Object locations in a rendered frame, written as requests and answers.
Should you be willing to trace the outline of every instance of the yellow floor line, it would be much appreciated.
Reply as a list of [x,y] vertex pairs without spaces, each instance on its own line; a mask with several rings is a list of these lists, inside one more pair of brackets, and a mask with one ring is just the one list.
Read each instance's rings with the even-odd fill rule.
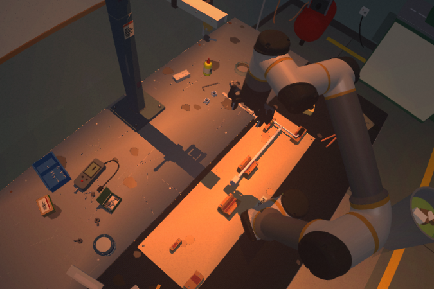
[[[434,172],[434,149],[432,150],[432,155],[429,160],[428,167],[426,168],[426,172],[424,177],[422,178],[421,187],[429,186],[430,181],[432,179],[432,175]],[[390,258],[389,264],[384,272],[384,275],[379,282],[379,286],[377,289],[388,289],[390,286],[390,282],[392,282],[393,276],[395,275],[395,271],[397,271],[397,267],[400,264],[400,260],[403,256],[404,248],[395,250],[392,253],[392,257]]]
[[344,45],[340,44],[339,42],[335,41],[334,39],[328,37],[326,38],[327,41],[331,42],[332,44],[334,44],[335,46],[339,47],[340,49],[342,49],[343,51],[347,52],[348,54],[352,55],[353,57],[355,57],[356,59],[358,59],[359,61],[361,61],[362,63],[366,62],[366,59],[359,56],[358,54],[356,54],[355,52],[353,52],[352,50],[350,50],[349,48],[346,48]]

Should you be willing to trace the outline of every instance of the handheld device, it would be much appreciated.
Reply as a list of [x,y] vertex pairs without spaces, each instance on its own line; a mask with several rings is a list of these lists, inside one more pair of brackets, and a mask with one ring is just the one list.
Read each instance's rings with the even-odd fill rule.
[[86,190],[99,177],[105,168],[104,162],[94,159],[81,173],[75,178],[74,184],[82,191]]

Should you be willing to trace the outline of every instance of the glue bottle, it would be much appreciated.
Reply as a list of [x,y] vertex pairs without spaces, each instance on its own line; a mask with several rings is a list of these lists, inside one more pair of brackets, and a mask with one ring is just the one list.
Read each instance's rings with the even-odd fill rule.
[[210,76],[212,74],[212,62],[210,61],[210,58],[207,59],[207,61],[204,62],[204,75]]

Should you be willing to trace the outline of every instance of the sticker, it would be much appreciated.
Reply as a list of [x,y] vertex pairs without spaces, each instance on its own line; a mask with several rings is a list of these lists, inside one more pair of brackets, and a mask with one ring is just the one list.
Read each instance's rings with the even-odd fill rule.
[[125,39],[128,39],[134,35],[133,32],[133,20],[128,22],[127,24],[123,25],[123,36],[125,36]]

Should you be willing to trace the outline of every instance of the robotic arm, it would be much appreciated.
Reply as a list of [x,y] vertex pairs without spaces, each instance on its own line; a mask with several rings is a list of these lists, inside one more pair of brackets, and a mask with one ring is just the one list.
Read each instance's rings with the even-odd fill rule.
[[298,249],[305,266],[322,279],[348,272],[386,243],[392,208],[382,186],[363,113],[356,94],[359,66],[353,58],[333,58],[298,67],[287,54],[290,42],[281,31],[260,33],[242,88],[232,83],[233,109],[243,102],[261,122],[274,109],[266,104],[273,89],[289,112],[310,109],[323,95],[340,147],[352,196],[351,210],[334,221],[302,221],[289,216],[278,197],[241,214],[253,241],[276,240]]

